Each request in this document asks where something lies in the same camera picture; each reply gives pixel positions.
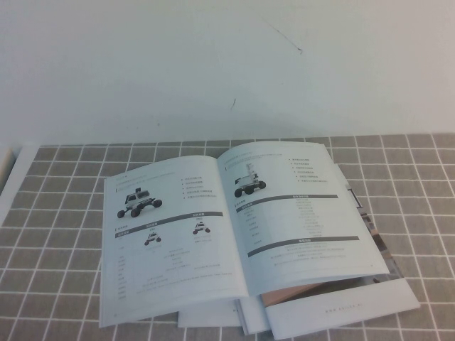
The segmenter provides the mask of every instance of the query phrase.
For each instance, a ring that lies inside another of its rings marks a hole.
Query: table
[[[103,329],[97,321],[104,179],[251,141],[24,148],[18,192],[0,210],[0,340],[273,340],[241,328],[180,329],[177,313]],[[326,145],[422,303],[294,340],[455,340],[455,134],[282,141]]]

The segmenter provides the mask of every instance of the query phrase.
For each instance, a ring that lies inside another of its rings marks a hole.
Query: book page
[[[323,145],[245,144],[218,167],[251,296],[388,272]]]
[[[247,295],[214,158],[108,178],[104,205],[102,327]]]

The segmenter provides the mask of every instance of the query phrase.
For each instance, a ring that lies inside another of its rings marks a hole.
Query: white wall
[[[455,131],[454,34],[453,0],[5,0],[0,140]]]

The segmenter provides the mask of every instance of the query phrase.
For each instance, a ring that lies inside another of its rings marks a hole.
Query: robot car image
[[[118,218],[123,218],[125,213],[131,210],[131,216],[133,218],[141,214],[141,211],[149,205],[153,207],[160,207],[163,202],[157,200],[154,197],[150,197],[148,190],[141,190],[141,188],[136,188],[136,192],[127,195],[125,200],[125,210],[121,210],[117,213]]]
[[[144,245],[147,246],[150,244],[150,242],[156,240],[158,243],[161,241],[161,238],[160,237],[157,237],[157,234],[155,232],[149,234],[149,237],[147,238],[147,240],[145,241]]]
[[[260,190],[265,188],[265,182],[259,181],[257,173],[253,170],[253,165],[251,163],[247,164],[248,175],[243,178],[238,178],[235,181],[235,184],[238,186],[238,189],[235,190],[235,197],[241,197],[242,193],[253,194],[255,188]]]
[[[197,234],[199,231],[205,230],[207,233],[210,233],[210,229],[204,225],[203,222],[199,222],[196,224],[194,228],[193,234]]]

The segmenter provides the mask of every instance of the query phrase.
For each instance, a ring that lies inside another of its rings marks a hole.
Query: rover robot illustration
[[[194,228],[193,234],[197,234],[199,231],[205,230],[207,233],[210,233],[210,229],[206,227],[203,222],[198,222]]]
[[[154,197],[150,197],[148,190],[141,190],[136,188],[136,192],[127,195],[125,200],[125,209],[117,213],[118,218],[123,218],[125,213],[131,210],[133,218],[141,214],[141,211],[146,207],[152,205],[153,207],[160,207],[163,202]]]
[[[145,241],[144,245],[147,246],[150,244],[150,242],[156,240],[158,243],[161,241],[161,238],[160,237],[157,237],[158,235],[153,232],[151,234],[149,234],[149,237],[147,238],[147,240]]]
[[[235,184],[238,186],[238,189],[234,192],[235,197],[241,197],[243,192],[248,195],[253,194],[255,188],[259,188],[260,190],[265,188],[265,182],[259,181],[257,173],[253,170],[253,165],[251,163],[247,164],[247,170],[247,176],[238,178],[235,181]]]

